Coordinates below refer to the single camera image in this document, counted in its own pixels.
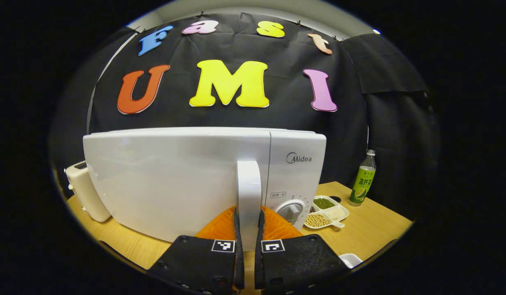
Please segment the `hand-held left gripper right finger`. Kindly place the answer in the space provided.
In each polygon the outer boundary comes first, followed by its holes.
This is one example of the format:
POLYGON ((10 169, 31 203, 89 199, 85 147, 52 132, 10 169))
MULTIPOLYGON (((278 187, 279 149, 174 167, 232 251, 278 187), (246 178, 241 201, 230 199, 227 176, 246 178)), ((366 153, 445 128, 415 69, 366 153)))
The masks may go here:
POLYGON ((263 295, 325 295, 351 272, 322 237, 261 207, 254 282, 263 295))

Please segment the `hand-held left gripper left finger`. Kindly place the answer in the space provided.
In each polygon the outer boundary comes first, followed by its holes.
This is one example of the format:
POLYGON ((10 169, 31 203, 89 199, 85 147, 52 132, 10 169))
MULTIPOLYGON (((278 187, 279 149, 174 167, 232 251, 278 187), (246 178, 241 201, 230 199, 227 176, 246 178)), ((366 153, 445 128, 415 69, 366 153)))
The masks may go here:
POLYGON ((245 287, 237 207, 217 215, 194 236, 180 235, 148 269, 177 295, 236 295, 245 287))

